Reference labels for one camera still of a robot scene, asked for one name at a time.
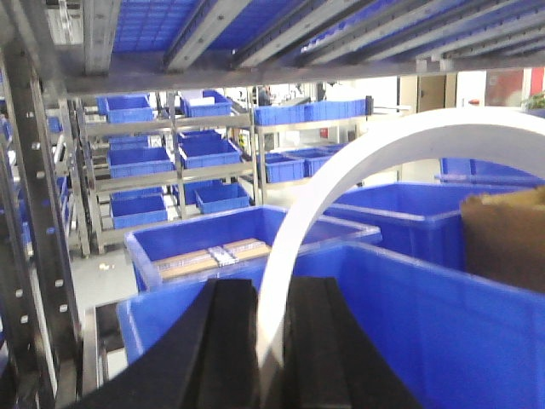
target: grey floor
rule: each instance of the grey floor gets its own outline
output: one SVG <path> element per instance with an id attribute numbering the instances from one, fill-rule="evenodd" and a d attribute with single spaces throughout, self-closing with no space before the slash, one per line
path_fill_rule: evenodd
<path id="1" fill-rule="evenodd" d="M 366 186 L 388 183 L 400 178 L 404 181 L 433 181 L 439 173 L 438 161 L 422 161 L 418 164 L 407 164 L 404 168 L 390 169 L 372 176 L 364 181 Z M 271 188 L 268 191 L 269 205 L 290 207 L 297 197 L 305 194 L 306 184 L 295 181 L 283 184 L 282 188 Z M 195 209 L 190 209 L 195 216 Z M 84 314 L 88 308 L 120 301 L 137 294 L 135 276 L 129 255 L 123 245 L 111 246 L 104 255 L 93 254 L 82 258 L 72 254 L 72 277 L 76 293 L 77 309 L 80 320 L 84 324 Z M 127 364 L 123 351 L 108 355 L 110 376 L 115 376 Z"/>

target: blue plastic bin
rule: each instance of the blue plastic bin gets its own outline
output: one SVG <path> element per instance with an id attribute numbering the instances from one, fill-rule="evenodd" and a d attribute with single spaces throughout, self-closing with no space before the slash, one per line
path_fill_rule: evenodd
<path id="1" fill-rule="evenodd" d="M 203 105 L 192 107 L 190 101 L 181 99 L 184 113 L 187 117 L 212 117 L 216 115 L 229 115 L 231 114 L 232 101 L 228 100 L 225 96 L 214 91 L 213 89 L 205 89 L 203 91 L 203 98 L 214 97 L 214 105 Z"/>
<path id="2" fill-rule="evenodd" d="M 288 158 L 302 158 L 305 160 L 305 177 L 314 176 L 325 162 L 330 160 L 333 153 L 322 149 L 301 149 L 297 151 L 288 151 L 285 153 Z"/>
<path id="3" fill-rule="evenodd" d="M 113 228 L 129 228 L 169 218 L 161 195 L 112 200 L 110 206 Z"/>
<path id="4" fill-rule="evenodd" d="M 347 143 L 338 143 L 338 144 L 335 144 L 335 145 L 326 145 L 324 147 L 320 147 L 319 149 L 334 155 L 337 152 L 339 152 L 341 149 L 343 149 L 346 145 L 348 145 L 348 144 Z"/>
<path id="5" fill-rule="evenodd" d="M 261 172 L 261 167 L 258 166 L 257 170 Z M 265 172 L 268 183 L 296 181 L 305 177 L 305 159 L 288 158 L 280 153 L 267 153 Z"/>
<path id="6" fill-rule="evenodd" d="M 48 117 L 48 127 L 51 132 L 58 133 L 62 131 L 62 125 L 58 117 Z"/>
<path id="7" fill-rule="evenodd" d="M 96 97 L 96 106 L 99 110 L 99 115 L 106 115 L 108 113 L 107 107 L 106 107 L 106 97 L 105 96 L 97 96 Z"/>
<path id="8" fill-rule="evenodd" d="M 545 184 L 539 177 L 522 170 L 484 160 L 442 158 L 439 179 L 446 183 L 472 183 L 536 187 Z"/>
<path id="9" fill-rule="evenodd" d="M 240 162 L 241 152 L 231 141 L 184 141 L 180 147 L 181 161 L 184 168 L 203 168 L 221 164 L 236 164 Z"/>
<path id="10" fill-rule="evenodd" d="M 261 284 L 264 261 L 224 278 Z M 545 407 L 545 296 L 365 244 L 302 252 L 297 276 L 335 277 L 387 363 L 429 409 Z M 118 304 L 129 362 L 204 286 L 185 281 Z"/>
<path id="11" fill-rule="evenodd" d="M 127 233 L 125 244 L 133 261 L 139 290 L 144 291 L 163 284 L 159 271 L 153 265 L 157 260 L 244 239 L 258 239 L 273 245 L 285 215 L 286 210 L 279 207 L 247 207 Z M 302 248 L 331 239 L 377 243 L 381 238 L 380 230 L 373 226 L 321 216 L 307 233 Z M 215 273 L 209 271 L 180 279 L 214 276 L 222 269 L 214 270 Z"/>
<path id="12" fill-rule="evenodd" d="M 148 95 L 124 95 L 106 98 L 108 122 L 121 124 L 153 120 L 153 110 Z"/>
<path id="13" fill-rule="evenodd" d="M 108 139 L 108 143 L 110 144 L 110 150 L 112 151 L 139 149 L 150 146 L 148 135 L 112 136 Z"/>
<path id="14" fill-rule="evenodd" d="M 136 199 L 142 196 L 153 196 L 163 193 L 163 188 L 160 186 L 146 187 L 144 189 L 127 190 L 124 192 L 115 192 L 110 195 L 113 200 Z"/>
<path id="15" fill-rule="evenodd" d="M 305 122 L 305 106 L 257 107 L 254 120 L 257 125 L 298 124 Z"/>
<path id="16" fill-rule="evenodd" d="M 250 196 L 238 183 L 195 189 L 197 207 L 202 214 L 250 206 Z"/>
<path id="17" fill-rule="evenodd" d="M 197 197 L 195 196 L 195 190 L 202 187 L 212 187 L 212 186 L 221 186 L 223 183 L 219 179 L 214 179 L 211 181 L 190 181 L 184 183 L 184 194 L 186 197 L 186 205 L 195 205 L 197 203 Z M 172 187 L 172 193 L 176 197 L 176 203 L 180 204 L 180 194 L 178 190 L 178 185 Z"/>
<path id="18" fill-rule="evenodd" d="M 31 243 L 32 238 L 31 238 L 31 229 L 28 225 L 28 215 L 26 214 L 26 206 L 25 206 L 23 191 L 20 189 L 20 185 L 17 183 L 14 185 L 14 189 L 17 192 L 17 199 L 19 201 L 19 215 L 20 215 L 20 220 L 22 223 L 21 226 L 23 230 L 22 232 L 23 244 L 28 245 Z"/>
<path id="19" fill-rule="evenodd" d="M 325 214 L 381 228 L 389 250 L 464 269 L 460 203 L 471 194 L 506 193 L 517 187 L 393 183 L 342 195 Z"/>
<path id="20" fill-rule="evenodd" d="M 109 151 L 108 164 L 112 177 L 147 175 L 174 169 L 164 147 Z"/>
<path id="21" fill-rule="evenodd" d="M 306 121 L 325 121 L 365 115 L 365 100 L 319 101 L 305 105 Z"/>
<path id="22" fill-rule="evenodd" d="M 217 142 L 220 139 L 221 134 L 215 130 L 192 130 L 178 135 L 178 143 L 185 141 Z"/>

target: flat package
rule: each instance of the flat package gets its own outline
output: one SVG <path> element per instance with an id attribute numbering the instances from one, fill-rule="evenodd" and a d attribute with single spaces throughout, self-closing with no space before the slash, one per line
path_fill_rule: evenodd
<path id="1" fill-rule="evenodd" d="M 245 239 L 157 260 L 153 264 L 165 280 L 266 256 L 271 248 L 263 241 Z"/>
<path id="2" fill-rule="evenodd" d="M 469 273 L 545 292 L 545 186 L 462 203 Z"/>

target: metal shelf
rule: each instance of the metal shelf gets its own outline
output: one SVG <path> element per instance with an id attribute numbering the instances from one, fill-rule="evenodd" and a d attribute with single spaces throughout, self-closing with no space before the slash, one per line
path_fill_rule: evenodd
<path id="1" fill-rule="evenodd" d="M 103 136 L 116 134 L 136 134 L 150 130 L 170 130 L 170 119 L 158 119 L 149 122 L 132 122 L 126 124 L 87 124 L 87 136 Z"/>
<path id="2" fill-rule="evenodd" d="M 128 232 L 132 232 L 136 229 L 140 230 L 142 228 L 154 228 L 157 226 L 163 226 L 166 224 L 170 224 L 172 222 L 177 222 L 180 219 L 174 219 L 174 220 L 165 220 L 162 222 L 154 222 L 154 223 L 147 223 L 147 224 L 139 224 L 138 226 L 132 226 L 130 228 L 112 228 L 103 230 L 101 232 L 101 245 L 115 245 L 117 243 L 123 243 L 123 240 L 125 238 L 125 234 Z"/>
<path id="3" fill-rule="evenodd" d="M 296 124 L 280 125 L 256 125 L 257 131 L 263 134 L 273 134 L 276 132 L 286 132 L 288 130 L 315 130 L 317 128 L 332 128 L 334 126 L 350 125 L 359 122 L 366 122 L 367 116 L 352 117 L 344 119 L 329 119 L 327 121 L 309 121 Z"/>
<path id="4" fill-rule="evenodd" d="M 185 128 L 214 128 L 214 127 L 250 127 L 250 116 L 241 115 L 221 115 L 213 117 L 194 117 L 194 118 L 176 118 L 176 130 Z M 87 124 L 85 129 L 87 136 L 95 137 L 102 135 L 116 134 L 135 134 L 153 130 L 171 130 L 172 121 L 170 119 L 156 119 L 149 122 L 133 122 L 126 124 Z"/>
<path id="5" fill-rule="evenodd" d="M 289 130 L 315 130 L 318 128 L 333 128 L 340 127 L 343 125 L 354 125 L 358 127 L 360 124 L 368 122 L 373 118 L 372 116 L 360 116 L 360 117 L 351 117 L 343 119 L 330 119 L 325 121 L 309 121 L 309 122 L 300 122 L 296 124 L 279 124 L 279 125 L 267 125 L 260 126 L 256 125 L 256 131 L 258 136 L 258 147 L 259 147 L 259 166 L 262 175 L 266 174 L 265 169 L 265 134 L 273 134 L 278 132 L 286 132 Z M 268 183 L 266 181 L 259 180 L 259 187 L 261 189 L 261 202 L 265 204 L 267 202 L 267 190 L 279 190 L 288 186 L 297 186 L 298 181 L 288 181 L 288 182 L 279 182 L 279 183 Z"/>
<path id="6" fill-rule="evenodd" d="M 214 127 L 230 127 L 230 128 L 249 128 L 251 126 L 250 116 L 248 113 L 239 115 L 221 115 L 214 117 L 194 117 L 194 118 L 177 118 L 176 129 L 183 130 L 189 127 L 214 128 Z"/>
<path id="7" fill-rule="evenodd" d="M 209 179 L 251 175 L 251 173 L 252 163 L 241 162 L 239 164 L 184 169 L 183 181 L 208 181 Z M 170 172 L 152 173 L 150 175 L 97 180 L 95 181 L 95 190 L 97 193 L 115 193 L 124 190 L 134 190 L 137 187 L 175 185 L 177 183 L 176 172 L 172 170 Z"/>
<path id="8" fill-rule="evenodd" d="M 156 119 L 149 122 L 136 122 L 128 124 L 105 124 L 105 123 L 86 123 L 84 107 L 81 102 L 77 107 L 77 120 L 80 124 L 80 138 L 83 148 L 83 157 L 85 158 L 85 169 L 87 171 L 87 180 L 89 183 L 89 213 L 91 216 L 93 231 L 96 236 L 99 253 L 105 251 L 106 245 L 116 244 L 123 241 L 124 233 L 131 229 L 115 230 L 105 228 L 100 214 L 100 198 L 105 195 L 115 192 L 128 190 L 142 189 L 145 187 L 156 187 L 165 185 L 183 185 L 183 183 L 192 181 L 206 181 L 210 179 L 228 179 L 232 177 L 254 175 L 256 172 L 255 161 L 241 162 L 237 164 L 228 164 L 221 166 L 211 166 L 197 169 L 183 169 L 179 152 L 175 149 L 175 137 L 172 140 L 174 151 L 175 170 L 161 172 L 156 174 L 131 176 L 123 178 L 111 178 L 109 169 L 105 160 L 99 155 L 104 155 L 104 152 L 97 153 L 93 147 L 96 146 L 95 141 L 104 135 L 116 134 L 137 134 L 152 131 L 164 131 L 170 135 L 176 134 L 180 130 L 187 128 L 250 128 L 252 120 L 249 113 L 239 115 L 221 115 L 212 117 L 195 117 L 185 118 L 175 116 L 174 94 L 167 95 L 169 119 Z M 100 157 L 100 163 L 96 163 L 96 159 Z M 183 197 L 183 189 L 180 189 L 180 208 L 178 215 L 181 219 L 186 218 L 186 206 Z M 257 182 L 254 183 L 254 201 L 258 200 L 259 188 Z M 168 222 L 153 223 L 149 226 L 158 226 Z"/>

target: shelf upright post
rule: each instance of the shelf upright post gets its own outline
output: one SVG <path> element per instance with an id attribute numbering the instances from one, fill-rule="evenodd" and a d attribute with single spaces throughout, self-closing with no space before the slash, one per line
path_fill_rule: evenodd
<path id="1" fill-rule="evenodd" d="M 9 84 L 8 111 L 31 226 L 37 271 L 34 288 L 39 290 L 37 306 L 47 329 L 44 341 L 49 341 L 50 346 L 46 343 L 45 354 L 52 358 L 56 404 L 66 404 L 76 398 L 76 377 L 81 365 L 80 323 L 41 84 L 18 40 L 3 47 L 3 73 Z"/>
<path id="2" fill-rule="evenodd" d="M 178 179 L 178 198 L 180 200 L 179 213 L 181 219 L 187 218 L 186 212 L 186 195 L 184 192 L 184 175 L 183 165 L 181 163 L 180 148 L 178 147 L 178 131 L 176 129 L 176 108 L 175 108 L 175 93 L 169 91 L 167 93 L 167 102 L 169 105 L 170 128 L 172 132 L 172 149 L 174 150 L 176 177 Z"/>
<path id="3" fill-rule="evenodd" d="M 76 101 L 76 115 L 77 123 L 79 125 L 79 138 L 83 149 L 83 160 L 85 162 L 85 169 L 87 172 L 87 187 L 89 190 L 89 213 L 91 216 L 91 227 L 96 235 L 96 244 L 100 254 L 104 254 L 106 249 L 104 248 L 102 240 L 102 218 L 100 216 L 100 203 L 98 194 L 96 193 L 96 176 L 95 166 L 93 164 L 93 157 L 91 153 L 91 146 L 89 138 L 87 137 L 87 124 L 85 123 L 85 115 L 83 113 L 83 104 L 81 100 Z"/>
<path id="4" fill-rule="evenodd" d="M 257 143 L 259 146 L 259 169 L 261 172 L 261 202 L 267 202 L 267 173 L 265 169 L 265 135 L 257 127 Z"/>
<path id="5" fill-rule="evenodd" d="M 59 99 L 60 123 L 66 144 L 66 164 L 70 173 L 72 183 L 72 197 L 74 198 L 74 207 L 77 217 L 77 236 L 79 238 L 80 249 L 83 256 L 89 256 L 91 249 L 89 246 L 89 232 L 87 230 L 87 217 L 85 215 L 85 206 L 83 204 L 82 183 L 77 164 L 77 141 L 74 143 L 74 132 L 72 130 L 72 121 L 68 109 L 68 100 Z"/>
<path id="6" fill-rule="evenodd" d="M 259 175 L 257 173 L 257 147 L 259 145 L 256 139 L 255 124 L 254 124 L 254 102 L 251 98 L 252 87 L 246 88 L 246 100 L 248 101 L 248 115 L 250 116 L 250 149 L 252 151 L 252 181 L 254 185 L 254 205 L 263 205 L 263 197 L 259 194 Z"/>
<path id="7" fill-rule="evenodd" d="M 9 95 L 9 83 L 6 76 L 3 77 L 4 90 Z M 3 209 L 0 212 L 0 263 L 3 266 L 0 315 L 9 348 L 10 366 L 6 371 L 11 371 L 9 376 L 14 389 L 11 396 L 2 397 L 3 403 L 13 407 L 13 401 L 5 400 L 17 400 L 19 407 L 34 407 L 38 397 L 43 407 L 53 407 L 53 371 L 45 356 L 44 333 L 32 288 L 32 268 L 22 239 L 19 200 L 4 138 L 0 138 L 0 200 Z"/>

